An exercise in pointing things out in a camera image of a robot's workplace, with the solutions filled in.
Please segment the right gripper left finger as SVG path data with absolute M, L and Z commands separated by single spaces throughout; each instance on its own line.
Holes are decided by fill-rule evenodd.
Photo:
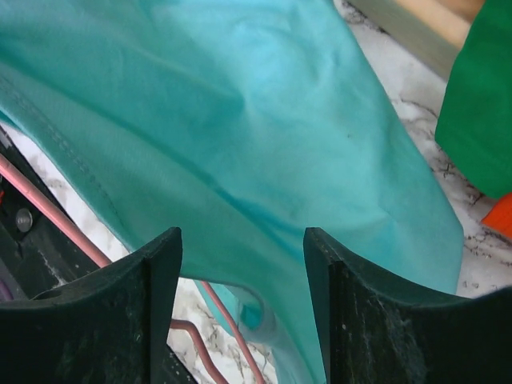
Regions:
M 172 228 L 31 300 L 1 304 L 4 383 L 180 383 L 166 340 L 182 263 Z

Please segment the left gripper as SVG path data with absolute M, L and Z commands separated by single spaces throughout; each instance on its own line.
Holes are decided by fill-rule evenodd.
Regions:
M 1 178 L 1 300 L 31 299 L 98 266 Z

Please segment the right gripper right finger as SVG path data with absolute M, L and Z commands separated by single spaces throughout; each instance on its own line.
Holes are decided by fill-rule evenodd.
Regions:
M 303 239 L 329 383 L 508 383 L 511 290 L 463 298 L 408 281 L 319 228 Z

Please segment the pink wire hanger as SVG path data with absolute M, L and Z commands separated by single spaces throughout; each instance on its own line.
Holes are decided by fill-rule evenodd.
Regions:
M 1 157 L 1 176 L 3 176 L 13 187 L 15 187 L 27 200 L 29 200 L 43 215 L 45 215 L 57 228 L 63 232 L 86 256 L 97 266 L 105 267 L 111 264 L 105 254 L 84 235 L 83 232 L 60 211 L 35 185 L 25 177 L 7 158 Z M 216 307 L 221 311 L 222 316 L 228 322 L 233 336 L 239 345 L 253 375 L 258 383 L 264 383 L 265 379 L 258 368 L 256 361 L 246 341 L 232 318 L 230 312 L 215 293 L 212 286 L 205 281 L 201 282 L 204 290 L 208 293 Z M 175 330 L 186 331 L 194 345 L 198 349 L 199 357 L 207 372 L 216 383 L 225 383 L 226 379 L 212 361 L 204 341 L 197 327 L 190 321 L 173 319 L 170 327 Z

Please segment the teal t-shirt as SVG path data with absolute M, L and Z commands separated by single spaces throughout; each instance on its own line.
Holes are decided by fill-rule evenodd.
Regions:
M 1 118 L 129 249 L 182 231 L 285 383 L 323 383 L 306 228 L 452 294 L 463 230 L 330 1 L 4 1 Z

